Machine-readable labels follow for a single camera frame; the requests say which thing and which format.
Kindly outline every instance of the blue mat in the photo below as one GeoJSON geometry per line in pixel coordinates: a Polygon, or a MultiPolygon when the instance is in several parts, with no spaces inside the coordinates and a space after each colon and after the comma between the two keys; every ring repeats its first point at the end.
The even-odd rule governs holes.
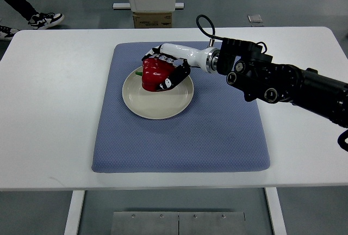
{"type": "MultiPolygon", "coordinates": [[[[270,159],[256,101],[226,83],[226,77],[191,69],[194,97],[178,115],[149,120],[122,99],[127,76],[161,42],[117,45],[97,131],[95,172],[261,171],[270,159]]],[[[204,49],[207,42],[177,44],[204,49]]]]}

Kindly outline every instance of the shoe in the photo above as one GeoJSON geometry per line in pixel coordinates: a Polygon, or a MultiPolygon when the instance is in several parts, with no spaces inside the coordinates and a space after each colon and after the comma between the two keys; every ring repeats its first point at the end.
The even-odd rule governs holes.
{"type": "Polygon", "coordinates": [[[17,32],[19,32],[18,29],[0,26],[0,40],[11,41],[17,32]]]}
{"type": "Polygon", "coordinates": [[[64,20],[63,14],[55,13],[39,13],[32,16],[32,19],[28,22],[35,30],[47,29],[49,27],[54,27],[64,20]]]}

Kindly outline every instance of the robotic arm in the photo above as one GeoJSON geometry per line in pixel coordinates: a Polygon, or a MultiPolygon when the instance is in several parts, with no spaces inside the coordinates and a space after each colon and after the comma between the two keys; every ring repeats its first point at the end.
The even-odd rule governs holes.
{"type": "MultiPolygon", "coordinates": [[[[198,16],[196,22],[199,29],[211,38],[208,48],[197,50],[163,44],[153,48],[145,56],[158,54],[165,56],[166,61],[180,59],[184,62],[185,74],[178,69],[181,66],[177,67],[177,73],[168,77],[174,82],[172,87],[165,90],[172,89],[188,76],[189,67],[200,67],[207,73],[225,75],[227,84],[243,91],[247,102],[257,98],[272,104],[289,102],[348,128],[347,83],[321,76],[311,68],[302,70],[294,65],[273,64],[272,56],[265,54],[265,43],[215,36],[211,20],[204,15],[198,16]],[[212,25],[212,35],[200,26],[200,17],[204,17],[212,25]],[[220,49],[213,47],[214,39],[222,40],[220,49]]],[[[345,151],[348,151],[347,139],[348,130],[338,138],[338,144],[345,151]]]]}

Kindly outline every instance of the red bell pepper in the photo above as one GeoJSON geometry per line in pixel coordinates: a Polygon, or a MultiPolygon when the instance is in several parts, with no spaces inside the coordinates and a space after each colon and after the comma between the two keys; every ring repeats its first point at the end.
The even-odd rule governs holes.
{"type": "Polygon", "coordinates": [[[159,84],[175,70],[172,63],[150,57],[142,61],[142,87],[150,92],[159,91],[159,84]]]}

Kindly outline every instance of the black cable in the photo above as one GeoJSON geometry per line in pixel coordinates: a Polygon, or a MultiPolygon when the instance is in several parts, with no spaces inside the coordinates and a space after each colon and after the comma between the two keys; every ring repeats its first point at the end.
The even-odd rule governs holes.
{"type": "Polygon", "coordinates": [[[214,27],[214,24],[213,24],[213,22],[210,20],[210,18],[208,18],[206,15],[198,15],[198,17],[196,18],[196,24],[197,24],[198,28],[200,29],[200,31],[201,31],[204,35],[206,35],[207,37],[213,38],[213,39],[217,39],[217,40],[221,40],[221,41],[223,40],[222,37],[216,36],[216,35],[215,35],[215,27],[214,27]],[[205,18],[205,19],[209,22],[209,24],[211,25],[212,30],[213,30],[213,33],[212,33],[212,34],[208,34],[208,33],[207,33],[206,31],[204,31],[204,29],[202,28],[202,26],[201,26],[201,24],[200,24],[200,21],[199,21],[199,19],[200,19],[201,17],[205,18]]]}
{"type": "Polygon", "coordinates": [[[263,45],[264,48],[265,48],[265,51],[262,52],[262,54],[266,53],[267,52],[267,45],[263,42],[259,42],[259,43],[256,43],[256,45],[263,45]]]}
{"type": "Polygon", "coordinates": [[[348,139],[348,130],[346,130],[345,132],[343,132],[339,137],[338,137],[338,145],[345,150],[346,152],[348,152],[348,143],[346,143],[346,140],[348,139]]]}

